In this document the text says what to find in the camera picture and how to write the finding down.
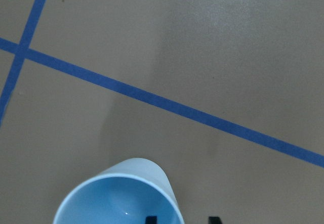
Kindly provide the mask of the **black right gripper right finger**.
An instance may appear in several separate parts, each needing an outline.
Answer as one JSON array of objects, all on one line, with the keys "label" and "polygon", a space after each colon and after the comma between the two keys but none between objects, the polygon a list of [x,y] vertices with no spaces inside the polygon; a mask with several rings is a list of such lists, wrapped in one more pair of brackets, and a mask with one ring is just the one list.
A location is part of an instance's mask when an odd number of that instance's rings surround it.
[{"label": "black right gripper right finger", "polygon": [[208,224],[221,224],[221,218],[218,216],[209,216]]}]

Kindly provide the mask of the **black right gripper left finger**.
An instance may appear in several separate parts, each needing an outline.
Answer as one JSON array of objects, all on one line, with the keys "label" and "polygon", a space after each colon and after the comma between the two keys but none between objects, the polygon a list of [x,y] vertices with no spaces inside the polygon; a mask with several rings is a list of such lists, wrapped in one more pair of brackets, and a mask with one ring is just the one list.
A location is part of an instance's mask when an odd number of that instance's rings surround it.
[{"label": "black right gripper left finger", "polygon": [[157,224],[157,216],[147,216],[145,224]]}]

